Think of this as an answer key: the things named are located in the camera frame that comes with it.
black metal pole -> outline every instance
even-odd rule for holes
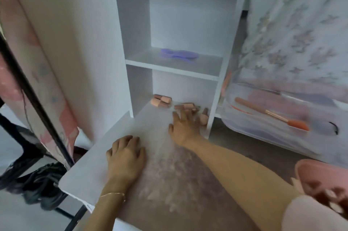
[[[50,118],[48,117],[46,111],[42,107],[38,97],[36,96],[33,88],[29,84],[28,79],[25,77],[20,65],[13,56],[11,49],[8,47],[7,42],[3,39],[3,36],[0,34],[0,53],[2,54],[4,60],[6,61],[8,67],[10,68],[12,74],[14,75],[17,83],[24,91],[25,95],[28,97],[30,103],[34,107],[35,111],[39,115],[41,121],[45,125],[46,129],[52,136],[54,142],[56,143],[58,149],[63,154],[63,157],[67,161],[68,165],[72,167],[74,165],[74,160],[69,155],[67,149],[64,146],[61,138],[59,137],[56,129],[54,128]]]

orange makeup brush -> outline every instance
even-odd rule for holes
[[[246,106],[252,110],[255,110],[261,114],[265,114],[265,115],[270,115],[276,119],[279,119],[285,123],[288,124],[288,126],[290,127],[294,127],[294,128],[299,128],[299,129],[302,129],[302,130],[306,130],[306,131],[309,131],[309,127],[307,126],[307,124],[303,121],[300,121],[300,120],[289,120],[289,119],[286,119],[285,117],[282,117],[280,115],[277,115],[276,113],[273,113],[265,108],[263,108],[262,106],[258,106],[258,105],[255,105],[253,104],[252,102],[249,102],[243,98],[240,98],[240,97],[236,97],[235,98],[235,102],[238,103],[238,104],[241,104],[243,106]]]

desk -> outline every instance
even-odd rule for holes
[[[134,119],[126,114],[64,175],[59,187],[92,210],[107,180],[105,152],[116,139],[133,134],[146,147],[148,162],[127,194],[121,220],[143,231],[258,230],[209,169],[193,153],[172,143],[167,132],[171,121],[172,110],[151,105]],[[220,127],[211,135],[214,143],[265,164],[286,180],[293,176],[295,163],[304,158]],[[214,137],[220,135],[224,138],[218,142]]]

hand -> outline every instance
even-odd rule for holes
[[[146,163],[146,153],[145,148],[142,147],[137,155],[138,142],[139,137],[125,136],[116,140],[112,144],[112,148],[107,151],[109,181],[102,194],[107,192],[125,193],[139,177]]]
[[[181,110],[181,118],[173,112],[173,124],[169,124],[169,135],[179,146],[190,148],[202,136],[199,133],[199,119],[193,120],[191,110]]]

white sleeve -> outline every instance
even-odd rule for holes
[[[291,201],[281,223],[282,231],[347,231],[348,221],[310,196]]]

